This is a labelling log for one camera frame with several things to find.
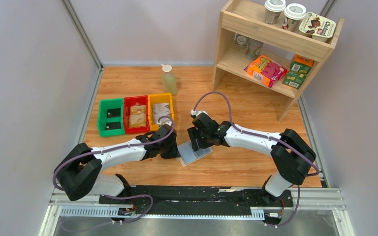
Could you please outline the beige card holder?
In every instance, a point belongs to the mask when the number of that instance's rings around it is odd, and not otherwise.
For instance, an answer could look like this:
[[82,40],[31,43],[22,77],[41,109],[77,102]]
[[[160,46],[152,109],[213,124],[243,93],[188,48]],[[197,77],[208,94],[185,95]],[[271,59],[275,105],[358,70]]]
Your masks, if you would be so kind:
[[211,147],[199,149],[194,151],[192,149],[191,141],[185,142],[177,146],[180,157],[177,158],[183,167],[211,154],[213,149]]

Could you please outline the white credit card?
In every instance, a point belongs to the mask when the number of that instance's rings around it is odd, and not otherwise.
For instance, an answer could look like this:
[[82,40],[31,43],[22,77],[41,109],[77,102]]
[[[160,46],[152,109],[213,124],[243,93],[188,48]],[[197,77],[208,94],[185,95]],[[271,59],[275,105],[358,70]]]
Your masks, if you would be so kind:
[[157,103],[153,105],[153,114],[170,114],[171,108],[169,103]]

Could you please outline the gold credit card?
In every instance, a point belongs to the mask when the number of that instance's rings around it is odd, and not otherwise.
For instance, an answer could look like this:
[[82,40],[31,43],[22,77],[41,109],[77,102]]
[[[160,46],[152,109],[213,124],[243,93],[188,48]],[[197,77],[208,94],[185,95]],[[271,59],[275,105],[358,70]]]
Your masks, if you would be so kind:
[[135,117],[145,118],[146,110],[147,110],[146,105],[131,106],[129,116],[131,118],[135,118]]

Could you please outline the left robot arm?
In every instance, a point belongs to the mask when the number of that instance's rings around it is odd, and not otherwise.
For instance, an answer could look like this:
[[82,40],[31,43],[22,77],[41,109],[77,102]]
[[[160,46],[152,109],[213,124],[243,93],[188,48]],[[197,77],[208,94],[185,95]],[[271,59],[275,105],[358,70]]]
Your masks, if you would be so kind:
[[76,145],[64,160],[55,168],[53,185],[64,191],[71,201],[88,194],[110,195],[119,204],[129,201],[131,191],[125,187],[121,176],[106,176],[102,172],[128,162],[143,161],[160,155],[163,159],[180,156],[177,132],[169,124],[157,131],[121,144],[107,147],[89,147],[86,143]]

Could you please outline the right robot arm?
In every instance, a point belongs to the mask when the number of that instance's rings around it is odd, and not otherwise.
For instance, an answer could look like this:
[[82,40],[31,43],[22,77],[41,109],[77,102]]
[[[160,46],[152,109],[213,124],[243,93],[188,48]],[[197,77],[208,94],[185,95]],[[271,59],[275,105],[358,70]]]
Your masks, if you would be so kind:
[[193,151],[212,146],[238,147],[271,157],[277,171],[264,183],[262,201],[275,205],[281,194],[292,185],[302,185],[314,167],[316,153],[292,130],[269,133],[247,129],[229,121],[217,123],[205,111],[191,111],[193,127],[188,129]]

